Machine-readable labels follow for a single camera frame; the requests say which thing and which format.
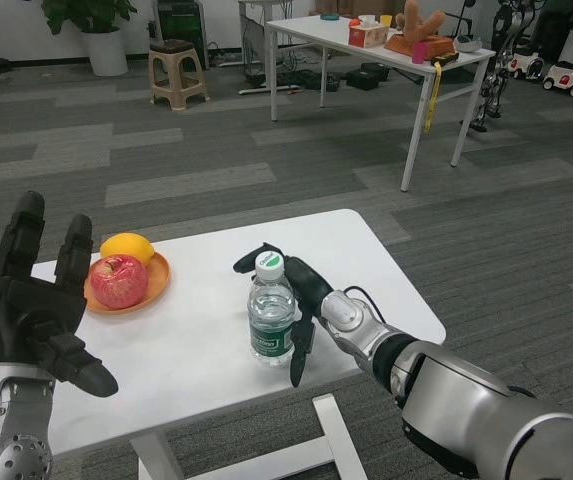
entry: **white table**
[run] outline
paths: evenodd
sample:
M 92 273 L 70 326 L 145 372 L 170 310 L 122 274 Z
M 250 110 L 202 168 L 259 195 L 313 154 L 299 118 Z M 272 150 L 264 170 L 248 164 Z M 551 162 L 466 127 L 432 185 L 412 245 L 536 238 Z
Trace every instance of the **white table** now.
M 101 399 L 68 383 L 57 385 L 49 428 L 56 458 L 130 440 L 142 460 L 140 478 L 145 478 L 147 471 L 148 478 L 155 480 L 181 479 L 164 430 L 293 392 L 288 369 L 265 369 L 251 357 L 246 312 L 250 274 L 240 275 L 232 269 L 238 258 L 262 242 L 300 256 L 336 288 L 362 286 L 396 327 L 421 339 L 444 341 L 442 324 L 354 211 L 159 242 L 155 249 L 169 260 L 173 278 L 156 303 L 123 316 L 89 311 L 84 315 L 77 334 L 115 375 L 119 392 Z M 35 265 L 33 274 L 53 279 L 54 263 Z M 353 359 L 343 354 L 326 332 L 318 330 L 302 387 L 358 371 Z M 302 444 L 306 447 L 291 447 L 285 454 L 280 451 L 242 462 L 238 471 L 217 470 L 199 478 L 264 479 L 269 478 L 265 475 L 270 468 L 290 462 L 294 462 L 290 468 L 300 469 L 292 473 L 306 469 L 302 462 L 311 468 L 333 461 L 329 458 L 329 431 L 339 431 L 342 448 L 348 449 L 352 443 L 333 407 L 334 400 L 322 398 L 319 402 L 315 406 L 327 434 L 321 437 L 324 441 L 315 439 L 311 441 L 317 441 L 314 445 L 307 442 Z M 261 466 L 264 476 L 249 476 L 250 464 Z M 353 480 L 350 474 L 344 478 Z
M 287 33 L 297 38 L 308 40 L 311 43 L 321 45 L 322 47 L 322 79 L 321 79 L 321 97 L 319 106 L 324 107 L 326 97 L 326 71 L 328 62 L 328 48 L 340 50 L 358 57 L 362 57 L 371 62 L 380 62 L 384 65 L 405 70 L 424 77 L 422 93 L 417 108 L 417 116 L 415 117 L 415 126 L 413 135 L 408 148 L 408 156 L 406 157 L 406 168 L 404 170 L 404 177 L 402 179 L 401 189 L 403 192 L 408 191 L 410 185 L 410 176 L 413 171 L 413 164 L 415 163 L 415 156 L 417 154 L 417 146 L 421 137 L 424 120 L 428 113 L 429 100 L 433 91 L 435 83 L 436 70 L 435 67 L 430 65 L 429 62 L 424 62 L 423 65 L 415 65 L 411 58 L 402 55 L 401 53 L 386 50 L 383 45 L 372 48 L 359 48 L 348 44 L 348 27 L 349 20 L 347 18 L 340 18 L 337 21 L 322 20 L 319 16 L 292 18 L 288 20 L 276 20 L 268 22 L 270 36 L 270 70 L 271 70 L 271 119 L 277 120 L 277 91 L 274 88 L 275 74 L 276 74 L 276 52 L 277 52 L 277 32 Z M 473 117 L 473 112 L 477 104 L 479 90 L 484 79 L 484 72 L 488 65 L 488 60 L 494 56 L 495 53 L 490 50 L 479 50 L 475 53 L 460 53 L 459 59 L 456 62 L 449 63 L 443 70 L 448 71 L 455 68 L 463 67 L 464 65 L 477 64 L 477 71 L 475 72 L 475 79 L 473 83 L 465 88 L 456 90 L 454 92 L 442 95 L 440 101 L 448 100 L 460 95 L 470 94 L 470 100 L 466 111 L 464 113 L 464 120 L 462 128 L 459 132 L 459 138 L 455 146 L 455 153 L 451 160 L 451 166 L 456 167 L 459 161 L 459 156 L 464 147 L 466 140 L 466 133 L 468 126 Z

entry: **computer tower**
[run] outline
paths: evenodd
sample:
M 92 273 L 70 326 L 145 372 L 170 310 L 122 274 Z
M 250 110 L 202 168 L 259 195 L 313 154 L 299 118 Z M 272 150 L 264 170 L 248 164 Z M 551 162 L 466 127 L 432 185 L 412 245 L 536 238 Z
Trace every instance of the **computer tower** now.
M 186 40 L 195 45 L 202 69 L 209 68 L 204 9 L 199 0 L 158 0 L 158 28 L 164 40 Z

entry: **carpet floor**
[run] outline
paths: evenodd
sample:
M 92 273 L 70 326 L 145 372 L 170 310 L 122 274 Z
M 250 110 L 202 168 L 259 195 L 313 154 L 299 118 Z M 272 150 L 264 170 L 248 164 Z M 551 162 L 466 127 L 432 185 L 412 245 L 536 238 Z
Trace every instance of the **carpet floor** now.
M 269 96 L 237 94 L 239 70 L 212 69 L 207 81 L 211 102 L 172 113 L 149 103 L 145 62 L 111 79 L 87 65 L 1 75 L 0 235 L 28 189 L 46 198 L 40 261 L 55 258 L 78 212 L 93 219 L 97 248 L 125 230 L 163 240 L 352 208 L 444 323 L 446 346 L 573 412 L 573 98 L 511 80 L 503 117 L 469 134 L 457 169 L 448 160 L 465 99 L 440 104 L 403 194 L 419 88 L 400 75 L 370 92 L 343 84 L 325 109 L 316 92 L 280 95 L 277 123 Z M 451 478 L 406 441 L 391 398 L 363 375 L 167 436 L 190 477 L 321 435 L 310 400 L 324 393 L 369 479 Z M 62 461 L 54 475 L 136 477 L 128 443 Z M 338 476 L 327 465 L 292 478 Z

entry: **yellow strap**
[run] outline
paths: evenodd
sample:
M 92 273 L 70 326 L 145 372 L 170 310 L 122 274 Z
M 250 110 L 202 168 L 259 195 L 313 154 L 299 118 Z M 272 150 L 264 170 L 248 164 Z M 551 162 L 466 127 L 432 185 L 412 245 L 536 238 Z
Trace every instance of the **yellow strap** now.
M 433 115 L 435 115 L 435 110 L 437 110 L 437 95 L 439 94 L 439 86 L 442 83 L 442 66 L 439 62 L 435 63 L 435 70 L 437 71 L 437 76 L 435 78 L 435 86 L 433 87 L 433 95 L 430 99 L 430 110 L 428 111 L 428 117 L 426 118 L 424 133 L 430 132 L 431 123 L 433 122 Z

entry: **pink cup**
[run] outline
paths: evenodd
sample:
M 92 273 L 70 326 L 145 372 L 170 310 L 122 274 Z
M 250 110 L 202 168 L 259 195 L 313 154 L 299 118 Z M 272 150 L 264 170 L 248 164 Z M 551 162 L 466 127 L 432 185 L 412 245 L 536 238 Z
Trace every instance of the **pink cup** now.
M 427 54 L 428 54 L 428 44 L 425 42 L 416 43 L 415 49 L 413 50 L 413 63 L 416 64 L 424 63 Z

